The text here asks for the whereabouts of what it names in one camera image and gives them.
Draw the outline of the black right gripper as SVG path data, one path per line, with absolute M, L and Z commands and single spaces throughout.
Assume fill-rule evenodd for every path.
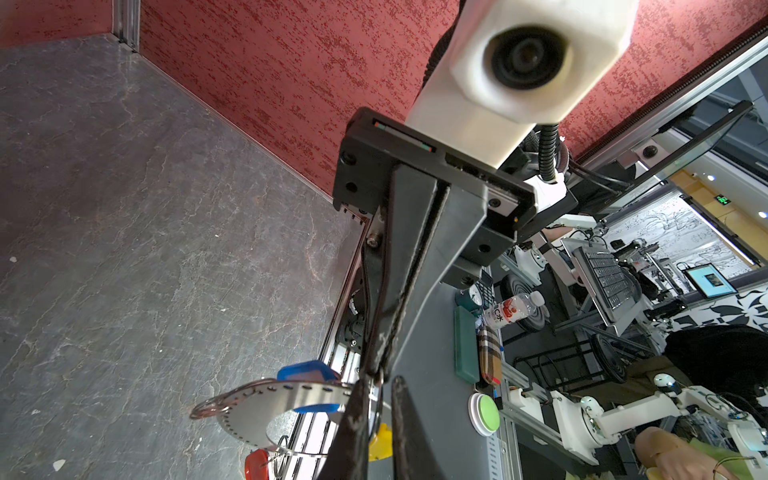
M 340 145 L 336 209 L 384 214 L 383 271 L 365 372 L 389 378 L 442 282 L 468 288 L 480 270 L 537 231 L 535 193 L 519 174 L 471 158 L 369 108 Z

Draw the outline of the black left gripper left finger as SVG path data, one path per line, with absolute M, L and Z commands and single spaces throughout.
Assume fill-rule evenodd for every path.
M 354 385 L 339 429 L 317 479 L 361 480 L 367 478 L 370 385 L 360 379 Z

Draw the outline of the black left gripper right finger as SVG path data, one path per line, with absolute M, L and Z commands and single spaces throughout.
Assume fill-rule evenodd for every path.
M 446 479 L 433 455 L 406 380 L 392 381 L 393 475 L 395 479 Z

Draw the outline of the yellow capped key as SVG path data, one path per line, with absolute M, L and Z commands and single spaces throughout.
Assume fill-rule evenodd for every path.
M 382 423 L 369 443 L 368 461 L 376 462 L 393 456 L 393 431 Z

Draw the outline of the red capped key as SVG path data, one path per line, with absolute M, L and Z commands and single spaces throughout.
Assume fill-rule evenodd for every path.
M 244 476 L 246 480 L 269 480 L 269 454 L 262 449 L 249 453 L 244 461 Z

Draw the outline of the blue capped key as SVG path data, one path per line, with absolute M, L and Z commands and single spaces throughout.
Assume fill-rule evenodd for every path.
M 342 377 L 338 372 L 320 360 L 311 360 L 284 366 L 277 373 L 278 381 L 340 383 L 341 379 Z M 339 409 L 339 404 L 316 404 L 296 408 L 295 412 L 298 414 L 332 414 L 338 412 Z

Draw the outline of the silver keyring with keys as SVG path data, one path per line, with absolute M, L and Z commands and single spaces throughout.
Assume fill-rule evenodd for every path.
M 380 428 L 381 414 L 384 409 L 384 376 L 379 370 L 366 378 L 368 383 L 368 441 L 371 442 Z

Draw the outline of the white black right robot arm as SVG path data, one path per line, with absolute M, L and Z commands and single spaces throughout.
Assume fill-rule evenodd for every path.
M 368 222 L 361 375 L 387 381 L 434 287 L 482 267 L 571 202 L 558 124 L 627 49 L 634 1 L 463 1 L 406 119 L 360 108 L 333 203 Z

